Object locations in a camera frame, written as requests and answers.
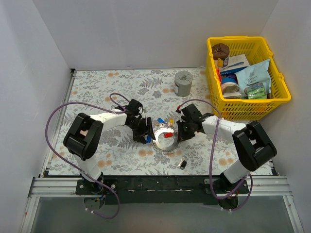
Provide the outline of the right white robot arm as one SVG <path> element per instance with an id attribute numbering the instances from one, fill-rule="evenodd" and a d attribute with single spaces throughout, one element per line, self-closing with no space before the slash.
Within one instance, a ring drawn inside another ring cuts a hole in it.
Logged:
<path id="1" fill-rule="evenodd" d="M 256 121 L 236 123 L 211 113 L 202 114 L 194 104 L 184 108 L 179 106 L 176 112 L 180 114 L 177 121 L 178 142 L 190 140 L 196 133 L 217 133 L 235 146 L 238 159 L 212 183 L 214 190 L 233 192 L 244 177 L 277 155 L 266 131 Z"/>

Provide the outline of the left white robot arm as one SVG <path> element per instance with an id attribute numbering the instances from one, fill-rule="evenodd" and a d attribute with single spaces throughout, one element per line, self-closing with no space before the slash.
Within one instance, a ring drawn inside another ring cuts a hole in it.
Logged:
<path id="1" fill-rule="evenodd" d="M 92 194 L 99 194 L 104 187 L 100 180 L 102 172 L 93 158 L 102 132 L 124 125 L 132 129 L 136 142 L 146 144 L 147 138 L 155 140 L 152 120 L 145 116 L 143 105 L 135 99 L 105 113 L 79 113 L 63 140 L 63 145 L 75 156 L 82 170 L 80 174 L 87 180 L 86 187 Z"/>

